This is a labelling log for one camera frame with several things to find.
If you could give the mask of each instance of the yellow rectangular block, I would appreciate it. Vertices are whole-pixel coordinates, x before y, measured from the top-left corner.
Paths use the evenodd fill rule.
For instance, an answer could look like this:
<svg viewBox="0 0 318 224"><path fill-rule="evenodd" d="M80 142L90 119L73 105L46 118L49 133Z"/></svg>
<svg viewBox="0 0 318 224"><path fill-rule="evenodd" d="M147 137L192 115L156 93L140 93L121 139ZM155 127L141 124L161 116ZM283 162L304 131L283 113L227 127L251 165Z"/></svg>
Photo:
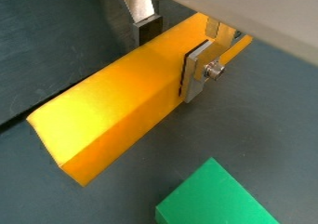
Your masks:
<svg viewBox="0 0 318 224"><path fill-rule="evenodd" d="M81 186L180 104L184 54L205 39L205 21L192 16L28 116L58 167Z"/></svg>

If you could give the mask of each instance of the table surface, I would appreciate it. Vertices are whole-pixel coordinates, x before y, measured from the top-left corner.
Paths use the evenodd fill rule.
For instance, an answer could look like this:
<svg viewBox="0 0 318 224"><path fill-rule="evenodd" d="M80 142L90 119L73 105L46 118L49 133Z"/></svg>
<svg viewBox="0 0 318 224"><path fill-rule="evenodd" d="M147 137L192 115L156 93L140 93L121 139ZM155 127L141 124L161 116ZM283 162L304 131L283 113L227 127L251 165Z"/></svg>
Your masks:
<svg viewBox="0 0 318 224"><path fill-rule="evenodd" d="M1 223L153 223L213 157L280 223L318 219L318 69L253 41L81 188L21 120L0 133Z"/></svg>

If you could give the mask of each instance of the screw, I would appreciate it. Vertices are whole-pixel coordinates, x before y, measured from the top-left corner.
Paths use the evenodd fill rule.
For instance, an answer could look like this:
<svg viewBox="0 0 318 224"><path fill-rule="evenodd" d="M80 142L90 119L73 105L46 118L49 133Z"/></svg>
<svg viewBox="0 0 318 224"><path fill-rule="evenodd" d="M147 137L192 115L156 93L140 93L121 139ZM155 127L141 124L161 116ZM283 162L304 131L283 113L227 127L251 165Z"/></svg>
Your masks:
<svg viewBox="0 0 318 224"><path fill-rule="evenodd" d="M217 60L213 60L211 63L208 63L204 66L203 76L216 81L223 75L223 72L224 72L224 67L220 65Z"/></svg>

